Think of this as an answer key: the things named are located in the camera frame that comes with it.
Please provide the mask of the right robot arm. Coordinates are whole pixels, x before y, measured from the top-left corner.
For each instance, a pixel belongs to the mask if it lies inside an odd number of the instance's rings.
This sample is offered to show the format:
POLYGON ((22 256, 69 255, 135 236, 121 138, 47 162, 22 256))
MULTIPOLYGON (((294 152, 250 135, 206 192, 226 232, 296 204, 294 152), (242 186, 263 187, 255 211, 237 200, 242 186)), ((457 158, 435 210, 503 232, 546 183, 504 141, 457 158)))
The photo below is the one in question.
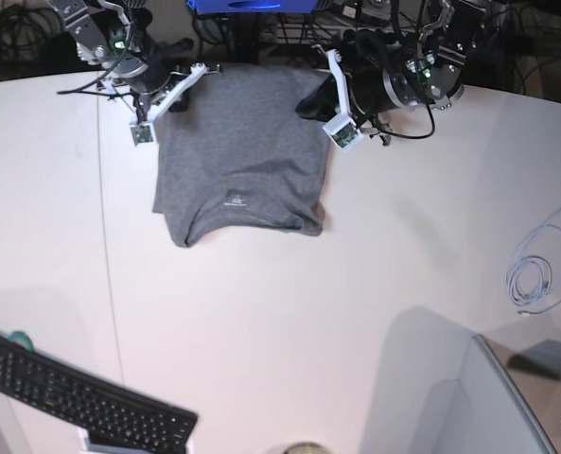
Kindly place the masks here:
POLYGON ((152 14, 144 1, 58 0, 47 5, 75 41, 79 59, 103 70, 96 79, 60 94, 87 94, 107 77, 118 79, 129 87, 140 121, 170 90, 171 59, 194 47, 190 38, 156 43, 147 32, 152 14))

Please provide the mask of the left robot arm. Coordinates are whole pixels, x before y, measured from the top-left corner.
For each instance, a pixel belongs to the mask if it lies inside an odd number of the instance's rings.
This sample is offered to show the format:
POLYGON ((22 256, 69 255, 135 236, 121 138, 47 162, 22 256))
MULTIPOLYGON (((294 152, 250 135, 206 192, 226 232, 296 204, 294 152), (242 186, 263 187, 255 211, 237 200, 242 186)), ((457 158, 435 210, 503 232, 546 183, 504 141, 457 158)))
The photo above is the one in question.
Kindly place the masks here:
POLYGON ((329 50, 341 56, 351 112, 360 125, 399 109, 440 108, 462 88, 461 73, 483 29, 485 1, 421 1, 415 24, 389 3, 387 28, 346 29, 329 50))

